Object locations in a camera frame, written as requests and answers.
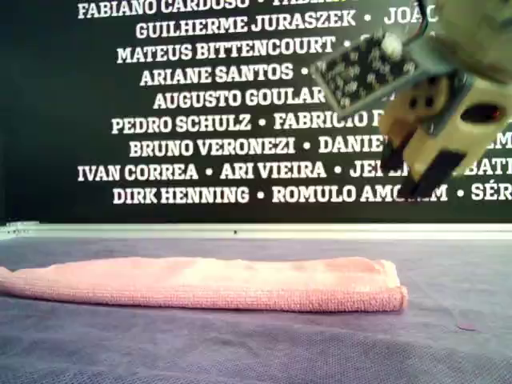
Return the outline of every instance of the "gray fabric surface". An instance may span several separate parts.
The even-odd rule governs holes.
[[[0,297],[0,384],[512,382],[512,242],[14,239],[10,269],[90,258],[386,258],[400,314],[85,306]],[[477,331],[457,324],[473,324]]]

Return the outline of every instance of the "rolled towel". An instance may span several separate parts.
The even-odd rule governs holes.
[[[10,271],[0,293],[59,302],[293,312],[379,312],[406,306],[386,260],[254,262],[108,258]]]

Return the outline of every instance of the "poster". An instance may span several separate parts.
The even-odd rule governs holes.
[[[429,199],[379,171],[386,101],[341,119],[307,68],[409,1],[18,2],[6,214],[40,222],[510,222],[512,131]],[[432,31],[437,17],[429,6]]]

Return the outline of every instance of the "pink towel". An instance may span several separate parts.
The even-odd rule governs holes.
[[[407,290],[385,260],[110,258],[11,272],[0,293],[60,302],[295,312],[392,311]]]

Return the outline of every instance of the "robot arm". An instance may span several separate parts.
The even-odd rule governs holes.
[[[512,118],[512,1],[438,0],[435,36],[418,7],[422,24],[404,42],[381,31],[311,68],[341,116],[396,93],[379,129],[382,170],[410,169],[401,198],[429,198],[464,174]]]

